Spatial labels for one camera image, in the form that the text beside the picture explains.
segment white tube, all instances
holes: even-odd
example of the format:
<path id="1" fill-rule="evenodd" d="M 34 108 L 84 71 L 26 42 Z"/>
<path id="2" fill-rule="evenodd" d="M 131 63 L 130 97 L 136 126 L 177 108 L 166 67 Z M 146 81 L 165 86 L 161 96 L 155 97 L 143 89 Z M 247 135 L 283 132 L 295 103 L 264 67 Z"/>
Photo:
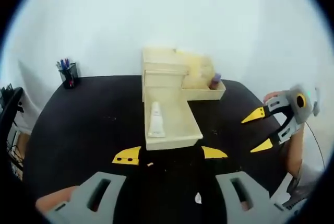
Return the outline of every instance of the white tube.
<path id="1" fill-rule="evenodd" d="M 148 137 L 165 137 L 165 131 L 163 129 L 163 118 L 161 114 L 160 105 L 157 101 L 154 101 L 151 106 L 151 122 L 148 131 Z"/>

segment pen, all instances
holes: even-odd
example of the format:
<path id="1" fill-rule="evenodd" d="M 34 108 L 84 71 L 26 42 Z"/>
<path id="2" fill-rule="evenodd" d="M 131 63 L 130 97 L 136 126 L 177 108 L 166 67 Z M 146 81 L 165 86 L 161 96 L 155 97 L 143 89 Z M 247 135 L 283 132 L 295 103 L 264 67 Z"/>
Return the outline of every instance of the pen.
<path id="1" fill-rule="evenodd" d="M 61 67 L 62 70 L 66 70 L 66 64 L 64 63 L 64 60 L 61 60 Z"/>
<path id="2" fill-rule="evenodd" d="M 69 68 L 69 59 L 68 58 L 65 59 L 65 63 L 66 63 L 67 68 Z"/>

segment purple bottle cap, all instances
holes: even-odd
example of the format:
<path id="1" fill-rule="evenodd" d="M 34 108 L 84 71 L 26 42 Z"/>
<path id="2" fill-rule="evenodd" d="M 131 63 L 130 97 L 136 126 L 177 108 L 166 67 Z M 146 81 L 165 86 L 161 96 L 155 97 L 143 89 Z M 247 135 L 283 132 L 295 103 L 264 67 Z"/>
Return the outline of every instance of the purple bottle cap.
<path id="1" fill-rule="evenodd" d="M 212 81 L 219 82 L 221 78 L 221 74 L 215 73 L 214 77 L 212 78 Z"/>

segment small bottle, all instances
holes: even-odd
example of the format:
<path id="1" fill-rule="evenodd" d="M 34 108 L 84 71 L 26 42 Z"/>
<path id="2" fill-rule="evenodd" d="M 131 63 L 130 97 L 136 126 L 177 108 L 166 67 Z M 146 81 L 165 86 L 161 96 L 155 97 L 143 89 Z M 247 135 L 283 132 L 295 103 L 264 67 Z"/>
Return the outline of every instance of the small bottle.
<path id="1" fill-rule="evenodd" d="M 148 130 L 148 137 L 166 137 L 163 129 L 163 118 L 160 104 L 154 101 L 151 106 L 151 123 Z"/>
<path id="2" fill-rule="evenodd" d="M 218 73 L 214 74 L 214 77 L 212 78 L 210 86 L 209 86 L 209 88 L 211 90 L 217 90 L 218 89 L 220 78 L 221 78 L 221 74 L 218 74 Z"/>

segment white wall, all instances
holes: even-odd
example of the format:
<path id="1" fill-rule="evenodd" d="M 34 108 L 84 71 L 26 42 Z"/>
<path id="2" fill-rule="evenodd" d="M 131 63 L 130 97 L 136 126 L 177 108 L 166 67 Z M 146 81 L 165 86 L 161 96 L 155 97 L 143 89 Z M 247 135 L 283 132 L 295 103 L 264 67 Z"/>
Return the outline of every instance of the white wall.
<path id="1" fill-rule="evenodd" d="M 26 0 L 2 52 L 3 82 L 23 86 L 32 128 L 69 56 L 82 76 L 139 75 L 140 50 L 210 54 L 223 78 L 256 96 L 315 82 L 332 61 L 328 31 L 309 0 Z"/>

